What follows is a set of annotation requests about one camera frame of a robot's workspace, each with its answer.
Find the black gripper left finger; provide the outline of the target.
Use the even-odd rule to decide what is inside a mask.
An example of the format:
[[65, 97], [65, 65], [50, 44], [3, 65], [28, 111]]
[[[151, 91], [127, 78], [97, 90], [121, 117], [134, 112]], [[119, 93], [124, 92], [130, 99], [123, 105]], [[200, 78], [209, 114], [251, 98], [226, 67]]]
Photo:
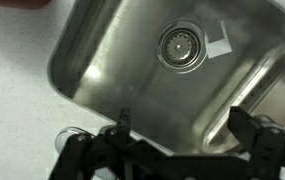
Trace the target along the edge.
[[113, 125], [107, 125], [100, 129], [101, 145], [105, 149], [132, 149], [137, 140], [131, 136], [130, 109], [120, 110], [118, 121]]

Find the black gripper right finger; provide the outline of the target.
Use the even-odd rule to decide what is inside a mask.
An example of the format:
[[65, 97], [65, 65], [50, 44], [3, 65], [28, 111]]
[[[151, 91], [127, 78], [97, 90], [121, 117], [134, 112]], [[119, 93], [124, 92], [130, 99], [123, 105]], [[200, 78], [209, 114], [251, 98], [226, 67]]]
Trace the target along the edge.
[[282, 155], [282, 127], [269, 116], [251, 116], [243, 108], [232, 106], [227, 127], [251, 156]]

